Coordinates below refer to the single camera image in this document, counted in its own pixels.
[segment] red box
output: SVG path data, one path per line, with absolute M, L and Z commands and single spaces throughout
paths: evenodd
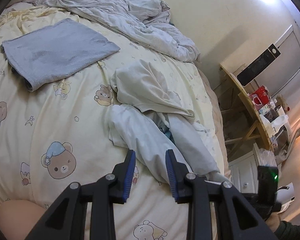
M 259 110 L 260 108 L 262 108 L 264 106 L 264 104 L 261 102 L 261 100 L 257 94 L 249 95 L 249 97 L 257 110 Z
M 257 94 L 259 99 L 261 100 L 261 103 L 265 106 L 266 104 L 269 103 L 269 96 L 268 96 L 268 92 L 265 88 L 265 86 L 261 86 L 259 87 L 254 94 Z

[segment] plastic bag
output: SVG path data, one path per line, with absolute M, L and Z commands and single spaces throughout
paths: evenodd
M 270 166 L 270 167 L 277 166 L 273 152 L 261 148 L 260 152 L 259 152 L 259 156 L 260 156 L 260 165 L 261 166 Z

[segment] white cloth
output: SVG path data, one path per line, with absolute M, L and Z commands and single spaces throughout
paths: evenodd
M 139 60 L 128 67 L 116 69 L 110 83 L 117 92 L 118 101 L 124 104 L 113 106 L 110 112 L 109 139 L 114 145 L 133 149 L 138 160 L 159 181 L 169 181 L 165 167 L 165 152 L 168 149 L 173 149 L 176 158 L 188 164 L 194 173 L 207 175 L 208 179 L 218 182 L 226 180 L 195 129 L 202 131 L 205 128 L 199 123 L 187 121 L 186 117 L 190 121 L 194 119 L 193 112 L 189 115 L 190 111 L 180 106 L 174 94 L 168 91 L 162 73 L 150 62 Z M 159 130 L 153 122 L 155 117 L 152 113 L 144 116 L 132 106 L 141 112 L 155 111 L 166 118 L 163 122 L 169 123 L 176 145 Z
M 165 154 L 172 149 L 178 162 L 186 163 L 177 147 L 166 137 L 155 123 L 130 105 L 114 105 L 110 111 L 109 139 L 114 145 L 133 149 L 137 159 L 146 165 L 158 181 L 169 181 Z
M 199 51 L 194 42 L 169 24 L 170 11 L 162 0 L 23 0 L 61 7 L 99 22 L 131 40 L 175 59 L 192 62 Z

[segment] white cabinet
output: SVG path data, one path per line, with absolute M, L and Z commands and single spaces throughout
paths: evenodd
M 251 152 L 229 163 L 231 182 L 242 193 L 258 192 L 258 172 L 260 165 L 259 148 L 253 145 Z

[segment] wooden table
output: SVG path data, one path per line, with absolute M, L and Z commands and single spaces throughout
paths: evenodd
M 229 109 L 229 110 L 225 110 L 225 111 L 221 111 L 222 114 L 227 114 L 230 112 L 239 112 L 242 110 L 247 110 L 248 113 L 250 114 L 253 124 L 250 126 L 250 128 L 248 129 L 248 131 L 244 134 L 243 137 L 240 138 L 235 138 L 235 139 L 230 139 L 230 140 L 226 140 L 225 143 L 227 144 L 235 144 L 233 149 L 231 150 L 231 152 L 229 152 L 228 154 L 228 158 L 231 158 L 234 153 L 240 148 L 240 146 L 247 140 L 251 140 L 251 139 L 256 139 L 256 142 L 258 144 L 258 146 L 260 148 L 264 148 L 266 150 L 270 150 L 270 151 L 274 151 L 270 138 L 268 136 L 268 133 L 266 131 L 266 127 L 264 126 L 259 112 L 257 111 L 257 109 L 255 108 L 253 102 L 251 101 L 251 99 L 249 98 L 247 92 L 245 91 L 244 87 L 241 85 L 241 83 L 239 82 L 239 80 L 229 71 L 227 71 L 222 65 L 220 65 L 221 68 L 225 71 L 225 73 L 227 74 L 228 78 L 231 80 L 232 84 L 237 87 L 240 91 L 240 93 L 238 94 L 238 97 L 240 98 L 240 100 L 242 101 L 244 107 L 241 108 L 234 108 L 234 109 Z

